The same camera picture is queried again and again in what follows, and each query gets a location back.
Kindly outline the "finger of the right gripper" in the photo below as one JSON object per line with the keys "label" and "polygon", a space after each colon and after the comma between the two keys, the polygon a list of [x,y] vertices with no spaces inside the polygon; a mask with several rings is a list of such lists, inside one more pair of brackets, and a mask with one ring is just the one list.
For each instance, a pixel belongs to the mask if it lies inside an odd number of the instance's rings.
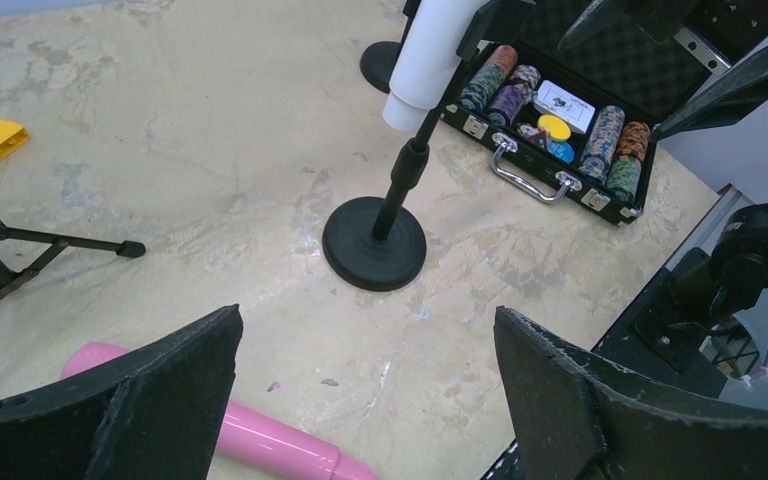
{"label": "finger of the right gripper", "polygon": [[665,43],[685,25],[697,0],[596,0],[591,1],[558,43],[567,50],[619,20],[629,20],[657,43]]}
{"label": "finger of the right gripper", "polygon": [[768,45],[720,75],[708,88],[661,122],[652,139],[731,126],[768,100]]}

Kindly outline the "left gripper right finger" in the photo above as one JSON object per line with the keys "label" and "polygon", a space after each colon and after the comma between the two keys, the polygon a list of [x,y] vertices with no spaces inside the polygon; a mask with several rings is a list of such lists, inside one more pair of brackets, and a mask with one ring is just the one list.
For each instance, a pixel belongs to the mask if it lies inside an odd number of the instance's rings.
{"label": "left gripper right finger", "polygon": [[681,390],[495,312],[528,479],[768,479],[768,411]]}

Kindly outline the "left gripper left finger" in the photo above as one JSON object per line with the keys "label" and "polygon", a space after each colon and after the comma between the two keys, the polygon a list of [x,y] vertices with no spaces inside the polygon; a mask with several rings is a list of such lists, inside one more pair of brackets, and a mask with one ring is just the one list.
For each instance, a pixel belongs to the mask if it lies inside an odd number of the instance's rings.
{"label": "left gripper left finger", "polygon": [[204,479],[243,334],[237,305],[0,400],[0,479]]}

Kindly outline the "pink toy microphone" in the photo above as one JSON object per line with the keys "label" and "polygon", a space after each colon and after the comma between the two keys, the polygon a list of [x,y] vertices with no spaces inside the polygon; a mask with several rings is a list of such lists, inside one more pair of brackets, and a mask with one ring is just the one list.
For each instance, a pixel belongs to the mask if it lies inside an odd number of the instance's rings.
{"label": "pink toy microphone", "polygon": [[[81,346],[65,362],[65,379],[129,353],[129,349],[93,341]],[[161,432],[198,414],[164,414]],[[371,467],[342,452],[336,445],[229,400],[218,432],[216,450],[284,479],[378,479]]]}

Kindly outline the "white toy microphone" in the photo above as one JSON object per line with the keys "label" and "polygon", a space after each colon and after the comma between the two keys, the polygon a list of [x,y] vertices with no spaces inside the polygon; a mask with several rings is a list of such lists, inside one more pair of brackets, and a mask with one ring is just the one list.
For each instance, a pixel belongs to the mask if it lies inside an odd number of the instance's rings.
{"label": "white toy microphone", "polygon": [[393,129],[414,134],[437,107],[460,63],[457,48],[484,3],[426,0],[419,4],[389,81],[382,118]]}

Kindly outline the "black round-base mic stand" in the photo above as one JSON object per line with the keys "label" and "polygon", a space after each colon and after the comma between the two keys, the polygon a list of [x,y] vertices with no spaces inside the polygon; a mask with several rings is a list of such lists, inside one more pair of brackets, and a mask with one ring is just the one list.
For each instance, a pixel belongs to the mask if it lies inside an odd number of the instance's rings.
{"label": "black round-base mic stand", "polygon": [[372,87],[384,94],[390,92],[390,78],[419,5],[420,0],[408,0],[405,2],[402,13],[407,20],[399,41],[378,41],[372,43],[365,48],[359,60],[359,69],[364,79]]}

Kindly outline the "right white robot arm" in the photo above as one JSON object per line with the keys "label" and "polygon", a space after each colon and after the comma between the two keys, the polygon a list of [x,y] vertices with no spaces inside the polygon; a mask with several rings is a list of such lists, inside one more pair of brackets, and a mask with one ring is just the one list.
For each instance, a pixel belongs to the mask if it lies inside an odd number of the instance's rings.
{"label": "right white robot arm", "polygon": [[[720,54],[768,19],[768,1],[746,8],[731,1],[593,1],[559,42],[576,45],[625,16],[657,42],[689,33],[701,52]],[[730,66],[700,94],[661,121],[653,138],[729,126],[768,100],[768,46]],[[728,220],[710,255],[691,249],[677,270],[663,268],[623,312],[618,326],[658,362],[676,372],[699,356],[719,323],[756,305],[768,289],[768,203],[742,208]]]}

